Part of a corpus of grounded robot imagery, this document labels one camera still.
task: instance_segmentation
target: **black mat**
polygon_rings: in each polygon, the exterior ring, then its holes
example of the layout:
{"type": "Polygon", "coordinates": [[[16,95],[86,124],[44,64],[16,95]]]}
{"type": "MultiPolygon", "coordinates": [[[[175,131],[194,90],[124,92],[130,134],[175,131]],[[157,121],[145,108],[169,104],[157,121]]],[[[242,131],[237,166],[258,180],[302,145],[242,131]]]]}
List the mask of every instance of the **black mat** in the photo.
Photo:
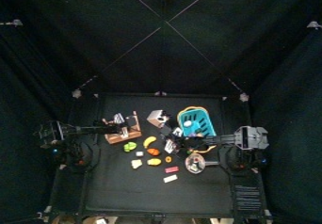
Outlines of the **black mat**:
{"type": "Polygon", "coordinates": [[[145,151],[143,166],[133,169],[131,160],[138,159],[135,152],[124,152],[123,144],[110,145],[103,136],[99,140],[100,160],[90,180],[86,210],[91,212],[122,213],[163,213],[190,214],[202,216],[229,216],[231,209],[229,178],[219,167],[207,167],[205,172],[194,175],[185,169],[183,158],[173,156],[173,163],[165,161],[161,166],[150,167],[146,162],[151,158],[142,143],[155,136],[158,141],[151,145],[163,150],[159,129],[146,120],[153,110],[163,109],[174,119],[181,110],[191,105],[203,106],[218,135],[225,133],[225,126],[234,128],[245,125],[247,120],[241,112],[242,102],[233,101],[237,108],[231,107],[230,100],[222,98],[157,98],[139,96],[106,96],[100,97],[100,117],[112,118],[120,112],[123,116],[131,115],[137,110],[142,137],[134,139],[139,144],[135,151],[145,151]],[[229,115],[237,115],[235,122],[231,116],[223,117],[225,105],[230,105],[229,115]],[[171,174],[165,173],[165,168],[179,166],[178,180],[166,184],[163,178],[171,174]]]}

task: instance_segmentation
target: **black curtain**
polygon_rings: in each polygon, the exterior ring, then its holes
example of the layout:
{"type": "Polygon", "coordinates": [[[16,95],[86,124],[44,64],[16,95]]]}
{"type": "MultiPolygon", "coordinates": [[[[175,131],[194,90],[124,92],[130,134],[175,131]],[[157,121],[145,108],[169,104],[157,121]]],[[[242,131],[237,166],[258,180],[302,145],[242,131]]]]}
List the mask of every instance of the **black curtain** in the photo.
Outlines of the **black curtain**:
{"type": "Polygon", "coordinates": [[[265,181],[281,223],[322,223],[321,52],[322,31],[313,29],[253,96],[254,124],[269,130],[265,181]]]}
{"type": "MultiPolygon", "coordinates": [[[[10,14],[2,17],[14,19],[10,14]]],[[[44,211],[48,204],[52,163],[32,133],[40,123],[67,119],[72,93],[23,28],[0,25],[0,49],[0,221],[4,221],[28,218],[44,211]]]]}

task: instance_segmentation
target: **toy vegetable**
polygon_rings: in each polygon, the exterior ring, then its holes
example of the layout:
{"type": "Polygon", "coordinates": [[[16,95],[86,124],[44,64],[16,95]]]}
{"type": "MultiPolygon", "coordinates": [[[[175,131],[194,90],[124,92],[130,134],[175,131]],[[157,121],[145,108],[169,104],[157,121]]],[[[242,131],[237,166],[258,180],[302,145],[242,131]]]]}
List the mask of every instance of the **toy vegetable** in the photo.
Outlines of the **toy vegetable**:
{"type": "Polygon", "coordinates": [[[124,149],[126,152],[130,152],[130,151],[133,151],[137,148],[137,146],[138,146],[138,144],[135,142],[129,142],[124,145],[123,149],[124,149]]]}

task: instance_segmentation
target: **teal basket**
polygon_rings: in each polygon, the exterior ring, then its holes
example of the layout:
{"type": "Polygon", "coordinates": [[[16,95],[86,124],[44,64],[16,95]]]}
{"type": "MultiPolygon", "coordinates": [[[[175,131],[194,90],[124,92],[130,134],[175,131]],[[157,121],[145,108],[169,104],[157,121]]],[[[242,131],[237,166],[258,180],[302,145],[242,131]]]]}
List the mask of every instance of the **teal basket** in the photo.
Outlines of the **teal basket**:
{"type": "Polygon", "coordinates": [[[178,114],[178,123],[183,129],[185,136],[194,136],[198,133],[206,136],[215,136],[215,130],[209,118],[207,111],[203,107],[190,106],[178,114]],[[191,121],[191,125],[185,127],[183,124],[191,121]]]}

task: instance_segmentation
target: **toy banana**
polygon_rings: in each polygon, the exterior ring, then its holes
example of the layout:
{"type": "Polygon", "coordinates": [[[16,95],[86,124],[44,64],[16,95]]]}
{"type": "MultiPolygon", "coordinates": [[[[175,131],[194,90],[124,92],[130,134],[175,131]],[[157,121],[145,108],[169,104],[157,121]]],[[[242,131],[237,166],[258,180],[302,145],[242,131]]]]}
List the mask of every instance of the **toy banana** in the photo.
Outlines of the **toy banana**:
{"type": "Polygon", "coordinates": [[[154,141],[157,141],[157,138],[154,136],[150,136],[150,137],[146,138],[146,140],[143,142],[143,146],[145,146],[146,149],[154,141]]]}
{"type": "Polygon", "coordinates": [[[147,161],[147,165],[149,165],[149,166],[158,166],[161,163],[162,163],[162,160],[158,159],[158,158],[150,159],[150,160],[147,161]]]}

